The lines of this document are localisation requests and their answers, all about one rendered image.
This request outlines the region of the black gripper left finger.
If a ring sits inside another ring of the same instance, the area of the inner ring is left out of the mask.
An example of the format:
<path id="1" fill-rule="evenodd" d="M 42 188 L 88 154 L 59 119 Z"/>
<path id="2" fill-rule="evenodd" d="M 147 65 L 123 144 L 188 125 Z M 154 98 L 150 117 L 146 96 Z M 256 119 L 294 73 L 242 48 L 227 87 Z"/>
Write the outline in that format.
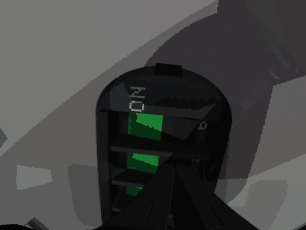
<path id="1" fill-rule="evenodd" d="M 165 160 L 152 179 L 146 182 L 134 199 L 124 209 L 101 224 L 89 230 L 166 230 L 168 228 L 170 201 L 174 175 L 173 160 Z M 19 224 L 1 224 L 0 230 L 36 230 Z"/>

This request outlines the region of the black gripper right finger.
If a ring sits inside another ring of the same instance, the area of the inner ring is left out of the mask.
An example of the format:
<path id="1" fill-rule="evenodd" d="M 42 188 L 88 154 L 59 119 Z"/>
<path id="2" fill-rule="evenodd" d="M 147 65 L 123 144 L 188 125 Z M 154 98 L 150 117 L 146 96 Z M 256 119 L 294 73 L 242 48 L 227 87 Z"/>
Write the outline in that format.
<path id="1" fill-rule="evenodd" d="M 234 212 L 184 163 L 174 160 L 173 230 L 259 230 Z"/>

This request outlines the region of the dark grey controller unit with green rocker switches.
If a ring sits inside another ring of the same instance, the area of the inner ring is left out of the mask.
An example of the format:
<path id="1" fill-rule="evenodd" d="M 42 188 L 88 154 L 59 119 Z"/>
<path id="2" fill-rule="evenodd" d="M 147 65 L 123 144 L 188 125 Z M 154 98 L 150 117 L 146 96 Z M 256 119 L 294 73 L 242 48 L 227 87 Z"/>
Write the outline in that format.
<path id="1" fill-rule="evenodd" d="M 125 72 L 96 104 L 101 224 L 142 190 L 165 160 L 178 160 L 216 192 L 231 127 L 229 100 L 177 64 Z"/>

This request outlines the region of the grey flat rectangular plate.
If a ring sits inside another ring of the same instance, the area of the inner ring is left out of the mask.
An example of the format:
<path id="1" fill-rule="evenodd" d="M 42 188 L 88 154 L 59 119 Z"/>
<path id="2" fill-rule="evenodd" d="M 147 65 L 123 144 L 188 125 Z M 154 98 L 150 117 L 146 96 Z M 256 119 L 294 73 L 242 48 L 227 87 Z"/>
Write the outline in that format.
<path id="1" fill-rule="evenodd" d="M 44 230 L 44 229 L 41 229 L 41 227 L 39 227 L 39 225 L 33 223 L 32 220 L 29 220 L 28 223 L 24 225 L 24 227 L 33 228 L 33 229 L 36 229 L 36 230 Z"/>

